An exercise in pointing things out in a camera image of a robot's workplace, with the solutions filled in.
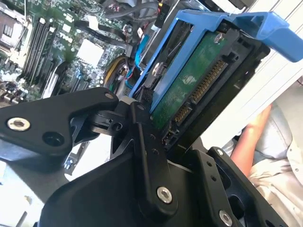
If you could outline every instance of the person's arm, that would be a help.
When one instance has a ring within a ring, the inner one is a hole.
[[[264,130],[270,109],[271,105],[261,112],[253,122],[246,126],[231,155],[231,159],[245,176],[250,174],[256,144]]]

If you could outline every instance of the yellow cable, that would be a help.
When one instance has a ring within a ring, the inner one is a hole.
[[[125,57],[119,57],[119,58],[116,58],[114,61],[114,64],[112,65],[112,67],[110,67],[106,77],[105,77],[105,84],[107,83],[107,81],[109,80],[110,76],[112,75],[113,71],[115,70],[115,68],[117,67],[117,64],[122,60],[124,59]]]

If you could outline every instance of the screw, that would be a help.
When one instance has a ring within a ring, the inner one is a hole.
[[[105,93],[105,96],[106,96],[107,98],[110,98],[110,99],[113,99],[113,98],[114,98],[110,93]]]
[[[142,105],[137,105],[137,107],[140,109],[140,110],[144,110],[144,107]]]
[[[215,38],[214,38],[214,43],[218,44],[221,40],[223,39],[223,34],[219,33]]]
[[[223,151],[221,151],[220,149],[217,149],[217,152],[220,156],[222,156],[224,154]]]
[[[171,203],[172,195],[166,187],[159,187],[157,189],[158,198],[164,203]]]
[[[232,226],[232,219],[228,215],[228,213],[226,213],[226,211],[224,211],[224,210],[219,211],[219,216],[220,216],[222,222],[224,222],[224,224],[226,226],[229,226],[229,227]]]
[[[158,151],[157,149],[155,149],[155,148],[151,149],[151,151],[152,151],[153,154],[155,154],[155,155],[158,155],[158,154],[159,154],[159,151]]]
[[[14,131],[26,131],[30,127],[28,120],[21,117],[14,117],[8,120],[7,126]]]

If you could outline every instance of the circuit board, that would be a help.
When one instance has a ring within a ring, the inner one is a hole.
[[[217,33],[207,33],[197,46],[174,83],[168,89],[155,110],[152,112],[154,126],[161,130],[167,122],[175,115],[176,121],[181,121],[188,113],[186,107],[181,108],[184,100],[192,94],[201,77],[205,74],[209,64],[215,59],[220,50],[224,47],[226,40],[219,44],[214,43]]]
[[[24,11],[24,0],[6,0]],[[89,79],[89,87],[97,87],[103,84],[103,74],[108,64],[124,53],[124,49],[102,42],[92,35],[75,28],[73,22],[76,20],[88,21],[88,15],[95,16],[98,23],[108,27],[122,30],[125,23],[120,20],[108,20],[104,16],[101,5],[93,0],[26,0],[26,14],[31,17],[32,27],[38,23],[39,18],[52,21],[57,28],[56,37],[50,51],[50,58],[58,62],[68,61],[66,71],[65,89],[71,82],[79,77]],[[104,52],[97,66],[91,66],[77,59],[83,40],[97,44]],[[29,101],[39,98],[37,89],[26,87],[30,90]]]

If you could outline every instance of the white shirt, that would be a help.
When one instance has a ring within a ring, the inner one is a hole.
[[[294,140],[286,159],[256,163],[249,180],[289,227],[303,227],[303,152]]]

